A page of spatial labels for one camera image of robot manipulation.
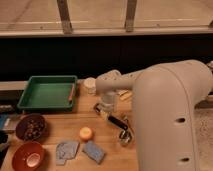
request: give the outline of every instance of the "small orange ball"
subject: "small orange ball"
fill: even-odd
[[[83,141],[89,141],[93,137],[93,131],[89,127],[83,127],[80,129],[79,136]]]

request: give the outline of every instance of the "floor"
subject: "floor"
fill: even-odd
[[[127,0],[68,0],[73,27],[123,28]],[[212,0],[138,0],[135,27],[208,25]],[[57,1],[1,0],[0,30],[61,29]]]

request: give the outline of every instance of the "orange bowl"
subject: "orange bowl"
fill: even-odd
[[[46,122],[41,114],[25,116],[16,126],[16,136],[23,141],[33,141],[41,137]]]
[[[15,171],[34,171],[44,159],[42,145],[35,141],[28,141],[15,152],[12,166]]]

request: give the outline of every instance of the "green tray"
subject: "green tray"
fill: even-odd
[[[25,88],[18,108],[21,110],[72,110],[77,86],[77,76],[32,76]]]

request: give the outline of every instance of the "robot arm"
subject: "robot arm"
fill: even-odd
[[[194,106],[213,88],[210,69],[188,60],[122,76],[118,71],[108,74],[97,78],[98,91],[133,90],[140,171],[199,171],[193,115]]]

